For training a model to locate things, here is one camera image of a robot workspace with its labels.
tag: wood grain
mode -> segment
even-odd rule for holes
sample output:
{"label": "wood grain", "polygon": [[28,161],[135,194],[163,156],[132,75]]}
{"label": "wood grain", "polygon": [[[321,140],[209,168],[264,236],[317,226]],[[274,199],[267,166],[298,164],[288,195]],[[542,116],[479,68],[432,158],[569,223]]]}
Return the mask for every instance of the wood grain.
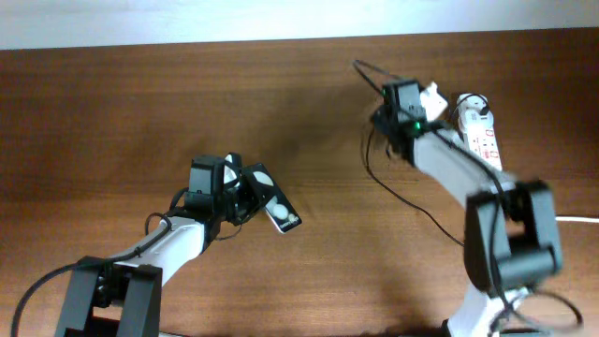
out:
{"label": "wood grain", "polygon": [[[554,187],[559,213],[596,215],[599,30],[550,30],[0,52],[0,333],[45,272],[143,235],[197,154],[263,162],[304,224],[258,216],[165,286],[163,330],[347,335],[437,326],[460,305],[459,247],[368,178],[360,135],[376,94],[362,58],[489,98],[504,167]],[[463,210],[428,177],[373,170],[461,237]],[[223,231],[233,228],[224,226]],[[571,298],[599,334],[599,227],[560,224]],[[67,276],[30,301],[22,336],[53,335]],[[566,313],[536,305],[542,318]]]}

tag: white power strip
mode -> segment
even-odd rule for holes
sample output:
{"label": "white power strip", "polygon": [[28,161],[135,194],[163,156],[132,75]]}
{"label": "white power strip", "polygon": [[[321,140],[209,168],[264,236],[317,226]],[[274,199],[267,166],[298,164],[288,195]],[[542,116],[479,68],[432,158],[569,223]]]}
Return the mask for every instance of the white power strip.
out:
{"label": "white power strip", "polygon": [[[460,95],[458,102],[469,94]],[[503,170],[499,156],[499,147],[493,129],[493,114],[488,111],[481,115],[481,110],[487,106],[483,98],[470,96],[458,106],[460,131],[464,144],[487,163],[498,170]]]}

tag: wooden table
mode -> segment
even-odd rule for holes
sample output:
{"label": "wooden table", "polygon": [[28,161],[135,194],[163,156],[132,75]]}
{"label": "wooden table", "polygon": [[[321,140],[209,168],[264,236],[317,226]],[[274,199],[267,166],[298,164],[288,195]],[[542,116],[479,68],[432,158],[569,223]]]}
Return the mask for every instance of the wooden table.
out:
{"label": "wooden table", "polygon": [[[461,249],[374,183],[359,158],[377,105],[361,58],[451,96],[486,95],[504,168],[554,188],[563,214],[597,214],[599,30],[360,37],[0,52],[0,333],[45,272],[143,236],[197,154],[262,162],[304,224],[266,216],[215,242],[165,286],[162,330],[345,335],[437,326],[461,304]],[[462,237],[463,210],[432,179],[373,170]],[[599,334],[599,227],[561,223],[563,273]],[[234,228],[224,226],[224,233]],[[53,335],[68,276],[32,298],[22,336]],[[565,310],[528,304],[544,319]],[[106,316],[115,316],[114,311]]]}

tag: label on power strip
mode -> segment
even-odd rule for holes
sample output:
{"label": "label on power strip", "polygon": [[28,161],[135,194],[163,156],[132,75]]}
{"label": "label on power strip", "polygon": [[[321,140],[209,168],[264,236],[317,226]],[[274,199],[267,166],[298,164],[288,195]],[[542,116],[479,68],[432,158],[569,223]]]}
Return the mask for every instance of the label on power strip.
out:
{"label": "label on power strip", "polygon": [[503,170],[499,156],[499,147],[495,138],[495,130],[491,128],[475,128],[462,134],[464,143],[475,154],[498,170]]}

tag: white wall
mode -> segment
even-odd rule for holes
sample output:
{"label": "white wall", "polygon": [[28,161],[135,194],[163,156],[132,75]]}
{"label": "white wall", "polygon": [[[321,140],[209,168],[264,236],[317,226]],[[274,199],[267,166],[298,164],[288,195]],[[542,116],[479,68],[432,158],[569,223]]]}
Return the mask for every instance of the white wall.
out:
{"label": "white wall", "polygon": [[0,49],[599,25],[599,0],[0,0]]}

